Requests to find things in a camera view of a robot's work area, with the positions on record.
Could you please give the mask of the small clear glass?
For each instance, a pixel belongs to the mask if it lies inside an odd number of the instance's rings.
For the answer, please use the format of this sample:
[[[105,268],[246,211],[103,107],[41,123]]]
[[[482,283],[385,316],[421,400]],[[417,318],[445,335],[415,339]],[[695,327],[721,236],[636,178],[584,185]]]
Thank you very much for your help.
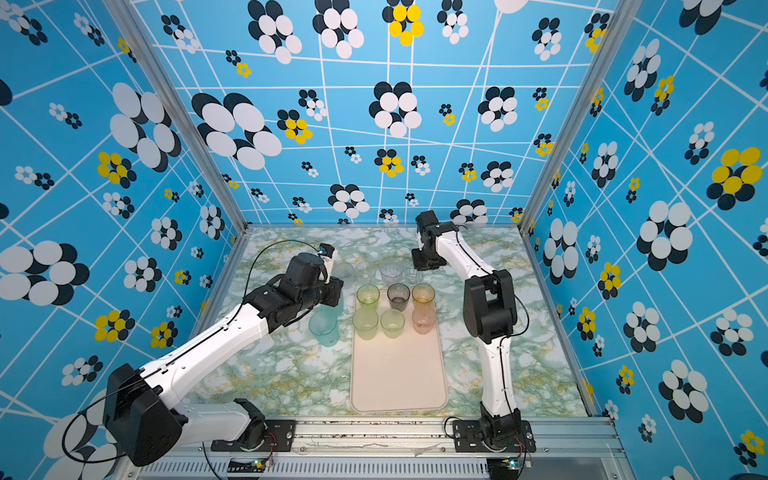
[[[406,283],[411,287],[419,284],[422,281],[421,273],[416,269],[414,269],[413,267],[408,267],[405,269],[404,277],[405,277]]]

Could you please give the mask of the large clear glass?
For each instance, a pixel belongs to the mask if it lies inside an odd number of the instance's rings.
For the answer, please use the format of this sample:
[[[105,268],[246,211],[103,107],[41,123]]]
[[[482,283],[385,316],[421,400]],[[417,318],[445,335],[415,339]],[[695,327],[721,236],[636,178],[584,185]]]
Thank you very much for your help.
[[[378,271],[383,284],[387,287],[402,283],[404,277],[404,263],[397,258],[387,258],[379,262]]]

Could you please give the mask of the frosted clear textured cup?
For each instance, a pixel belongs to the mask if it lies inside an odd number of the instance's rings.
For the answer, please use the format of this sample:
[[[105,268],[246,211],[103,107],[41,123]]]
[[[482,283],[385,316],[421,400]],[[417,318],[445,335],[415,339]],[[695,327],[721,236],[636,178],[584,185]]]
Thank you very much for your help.
[[[337,262],[334,264],[332,275],[343,282],[344,290],[351,290],[355,286],[356,271],[349,262]]]

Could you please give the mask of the pink textured cup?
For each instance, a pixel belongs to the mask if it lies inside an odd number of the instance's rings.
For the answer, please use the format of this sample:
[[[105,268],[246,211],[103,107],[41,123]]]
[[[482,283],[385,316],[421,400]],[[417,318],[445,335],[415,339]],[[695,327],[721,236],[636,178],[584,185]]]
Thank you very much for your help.
[[[415,306],[412,313],[414,330],[422,335],[428,334],[436,324],[436,312],[431,306]]]

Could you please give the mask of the light green textured cup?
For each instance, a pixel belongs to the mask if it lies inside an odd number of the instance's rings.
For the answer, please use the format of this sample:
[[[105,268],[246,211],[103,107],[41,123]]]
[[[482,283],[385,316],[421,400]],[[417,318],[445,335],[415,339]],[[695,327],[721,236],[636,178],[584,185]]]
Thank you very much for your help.
[[[380,325],[384,334],[390,339],[402,335],[405,327],[405,316],[397,309],[389,309],[380,317]]]
[[[373,308],[361,307],[353,315],[353,326],[357,336],[365,341],[372,340],[379,325],[378,312]]]

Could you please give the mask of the clear faceted glass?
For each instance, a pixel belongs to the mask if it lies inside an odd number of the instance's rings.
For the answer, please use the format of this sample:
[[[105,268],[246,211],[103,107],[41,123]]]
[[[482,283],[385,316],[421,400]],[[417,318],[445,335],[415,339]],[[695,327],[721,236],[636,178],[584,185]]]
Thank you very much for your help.
[[[369,262],[360,262],[355,266],[357,284],[363,286],[366,284],[376,284],[376,267]]]

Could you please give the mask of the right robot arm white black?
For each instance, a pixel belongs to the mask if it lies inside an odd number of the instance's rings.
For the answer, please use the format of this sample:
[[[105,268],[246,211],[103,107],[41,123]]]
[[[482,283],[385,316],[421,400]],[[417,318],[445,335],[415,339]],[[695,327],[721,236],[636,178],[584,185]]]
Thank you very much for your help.
[[[522,433],[510,366],[510,343],[518,322],[512,276],[483,261],[458,226],[439,221],[433,211],[420,213],[416,227],[418,247],[412,250],[416,270],[448,265],[464,282],[464,324],[476,340],[482,368],[480,431],[486,445],[500,450]]]

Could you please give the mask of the green transparent cup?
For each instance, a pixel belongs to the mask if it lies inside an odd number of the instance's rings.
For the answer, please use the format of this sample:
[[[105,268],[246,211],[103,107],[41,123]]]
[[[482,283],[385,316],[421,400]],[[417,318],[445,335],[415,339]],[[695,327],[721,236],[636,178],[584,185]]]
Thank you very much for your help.
[[[373,284],[360,286],[356,291],[356,300],[360,308],[376,310],[381,297],[381,290]]]

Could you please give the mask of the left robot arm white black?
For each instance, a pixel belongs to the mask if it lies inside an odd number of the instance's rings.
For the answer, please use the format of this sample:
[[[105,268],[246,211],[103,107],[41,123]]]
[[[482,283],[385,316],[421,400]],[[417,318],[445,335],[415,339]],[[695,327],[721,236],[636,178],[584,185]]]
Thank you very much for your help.
[[[318,305],[337,306],[343,282],[329,244],[294,256],[285,273],[247,293],[223,319],[172,352],[108,379],[103,424],[136,466],[147,466],[176,446],[235,442],[248,450],[271,446],[263,413],[245,398],[224,404],[182,405],[209,373],[242,349],[291,325]]]

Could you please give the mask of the grey smoky cup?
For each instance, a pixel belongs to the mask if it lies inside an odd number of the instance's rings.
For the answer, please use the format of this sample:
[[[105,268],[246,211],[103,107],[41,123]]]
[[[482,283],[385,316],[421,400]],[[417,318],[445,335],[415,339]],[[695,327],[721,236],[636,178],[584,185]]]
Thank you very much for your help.
[[[410,300],[411,289],[404,283],[393,283],[387,289],[387,299],[392,309],[404,311]]]

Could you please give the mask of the light green textured cup front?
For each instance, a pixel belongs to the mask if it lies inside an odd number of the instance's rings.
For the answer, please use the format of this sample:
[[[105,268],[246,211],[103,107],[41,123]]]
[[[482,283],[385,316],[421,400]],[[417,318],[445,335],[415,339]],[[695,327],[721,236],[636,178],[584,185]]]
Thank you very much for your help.
[[[397,309],[389,309],[380,317],[380,325],[384,334],[390,339],[402,335],[405,327],[405,316]]]

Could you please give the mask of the amber yellow cup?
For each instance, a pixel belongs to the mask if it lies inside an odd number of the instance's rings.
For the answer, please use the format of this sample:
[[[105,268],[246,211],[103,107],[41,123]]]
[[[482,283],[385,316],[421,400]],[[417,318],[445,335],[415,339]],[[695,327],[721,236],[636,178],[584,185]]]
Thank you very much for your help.
[[[419,283],[411,289],[411,298],[415,308],[433,308],[435,295],[435,289],[427,283]]]

